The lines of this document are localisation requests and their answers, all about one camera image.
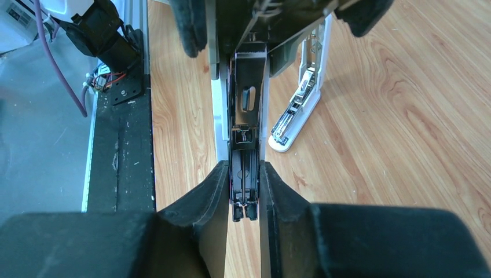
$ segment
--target black metal bracket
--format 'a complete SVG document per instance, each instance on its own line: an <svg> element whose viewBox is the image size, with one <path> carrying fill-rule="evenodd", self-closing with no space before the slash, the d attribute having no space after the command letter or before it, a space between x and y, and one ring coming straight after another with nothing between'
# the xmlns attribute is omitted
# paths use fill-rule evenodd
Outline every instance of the black metal bracket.
<svg viewBox="0 0 491 278"><path fill-rule="evenodd" d="M143 33L139 29L133 30L130 25L126 26L126 30L130 44L137 47L140 55L136 63L126 72L126 76L121 81L111 84L111 87L104 92L109 95L111 105L128 102L142 95L145 91L144 55L141 53Z"/></svg>
<svg viewBox="0 0 491 278"><path fill-rule="evenodd" d="M261 277L491 275L450 212L309 203L267 162L260 179ZM229 186L219 162L158 213L13 217L0 229L0 277L223 278Z"/></svg>

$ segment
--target white label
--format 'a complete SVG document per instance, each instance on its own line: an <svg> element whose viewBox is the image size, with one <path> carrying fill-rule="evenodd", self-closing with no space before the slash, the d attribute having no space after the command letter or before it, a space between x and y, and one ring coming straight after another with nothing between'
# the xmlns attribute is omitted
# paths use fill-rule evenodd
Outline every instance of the white label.
<svg viewBox="0 0 491 278"><path fill-rule="evenodd" d="M13 19L17 20L17 22L19 22L25 29L31 25L32 18L14 3L10 4L7 9L7 13L12 16Z"/></svg>
<svg viewBox="0 0 491 278"><path fill-rule="evenodd" d="M99 66L99 69L97 70L97 75L110 74L110 73L111 73L111 69L109 69L109 67L105 64L101 64Z"/></svg>

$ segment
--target red wire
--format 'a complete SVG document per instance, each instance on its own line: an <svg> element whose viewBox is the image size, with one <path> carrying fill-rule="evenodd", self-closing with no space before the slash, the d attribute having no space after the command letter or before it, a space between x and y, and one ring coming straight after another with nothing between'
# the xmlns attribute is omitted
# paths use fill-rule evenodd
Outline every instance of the red wire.
<svg viewBox="0 0 491 278"><path fill-rule="evenodd" d="M107 87L107 86L109 86L109 85L111 85L111 84L114 84L114 83L116 83L117 81L120 81L120 80L121 80L123 77L125 77L125 76L126 76L126 74L123 74L123 75L121 75L120 77L116 78L115 80L113 80L113 81L111 81L111 82L109 82L109 83L106 83L106 85L105 85L105 86Z"/></svg>
<svg viewBox="0 0 491 278"><path fill-rule="evenodd" d="M114 76L114 75L120 75L120 74L123 74L122 72L117 72L115 74L112 74L112 73L107 73L107 74L99 74L97 75L93 80L92 80L92 85L95 86L97 84L97 80L99 80L99 77L101 76L104 76L104 77L108 77L108 76Z"/></svg>

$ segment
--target wood grain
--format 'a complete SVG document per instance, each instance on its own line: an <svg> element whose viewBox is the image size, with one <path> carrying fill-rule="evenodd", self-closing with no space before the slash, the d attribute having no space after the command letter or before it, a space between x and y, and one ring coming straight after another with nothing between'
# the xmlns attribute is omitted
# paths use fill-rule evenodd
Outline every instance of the wood grain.
<svg viewBox="0 0 491 278"><path fill-rule="evenodd" d="M334 22L323 97L287 153L268 149L309 201L455 212L491 262L491 3L398 0L364 38ZM157 202L216 164L207 53L187 58L168 6L149 2ZM296 89L272 80L269 125ZM230 221L226 277L260 277L258 221Z"/></svg>

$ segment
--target black rubber pad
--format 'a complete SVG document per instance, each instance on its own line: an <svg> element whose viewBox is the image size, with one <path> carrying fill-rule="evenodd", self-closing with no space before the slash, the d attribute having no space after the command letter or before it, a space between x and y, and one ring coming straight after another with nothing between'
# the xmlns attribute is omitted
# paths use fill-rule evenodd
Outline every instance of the black rubber pad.
<svg viewBox="0 0 491 278"><path fill-rule="evenodd" d="M207 43L204 0L171 0L170 6L184 52L196 58Z"/></svg>
<svg viewBox="0 0 491 278"><path fill-rule="evenodd" d="M351 33L360 38L366 35L389 10L394 0L361 0L346 10L334 10L338 19L346 22Z"/></svg>

